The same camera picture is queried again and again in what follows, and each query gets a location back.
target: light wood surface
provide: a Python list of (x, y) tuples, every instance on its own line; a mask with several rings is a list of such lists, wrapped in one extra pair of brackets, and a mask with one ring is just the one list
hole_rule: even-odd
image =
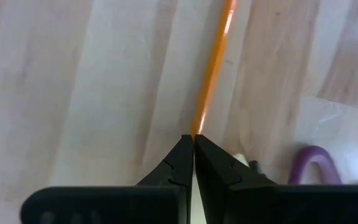
[[(153, 169), (190, 132), (222, 8), (0, 0), (0, 223), (42, 187)], [(203, 133), (279, 183), (307, 144), (358, 182), (358, 0), (238, 1), (232, 28)]]

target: purple handle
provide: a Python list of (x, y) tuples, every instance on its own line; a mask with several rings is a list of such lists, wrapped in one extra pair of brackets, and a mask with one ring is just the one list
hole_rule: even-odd
[(319, 146), (307, 146), (295, 156), (288, 184), (300, 184), (306, 166), (317, 163), (322, 184), (342, 184), (329, 153)]

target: orange stick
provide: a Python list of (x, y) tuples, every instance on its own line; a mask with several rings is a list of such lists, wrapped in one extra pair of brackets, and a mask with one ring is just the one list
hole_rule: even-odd
[(191, 135), (193, 137), (195, 137), (196, 134), (201, 134), (203, 130), (204, 122), (216, 88), (216, 82), (221, 72), (224, 52), (226, 49), (227, 33), (230, 29), (235, 8), (236, 0), (226, 0), (221, 19), (219, 21), (219, 27), (216, 33), (211, 58), (209, 59), (209, 64), (206, 70), (203, 87), (198, 97), (195, 119), (191, 129)]

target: orange pencil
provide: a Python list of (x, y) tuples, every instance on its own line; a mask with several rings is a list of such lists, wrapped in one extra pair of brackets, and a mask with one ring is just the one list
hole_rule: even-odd
[(219, 21), (219, 27), (216, 33), (211, 58), (209, 59), (209, 64), (206, 69), (204, 83), (198, 97), (195, 119), (191, 129), (191, 135), (193, 137), (195, 137), (196, 134), (201, 134), (204, 121), (208, 115), (216, 82), (221, 71), (224, 52), (226, 49), (227, 34), (230, 29), (235, 8), (236, 0), (226, 0), (221, 19)]

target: wooden floor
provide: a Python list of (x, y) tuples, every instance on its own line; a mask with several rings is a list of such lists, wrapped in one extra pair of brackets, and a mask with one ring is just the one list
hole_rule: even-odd
[[(42, 187), (153, 169), (190, 131), (222, 6), (0, 0), (0, 223)], [(279, 183), (316, 144), (358, 183), (358, 0), (239, 1), (204, 134)]]

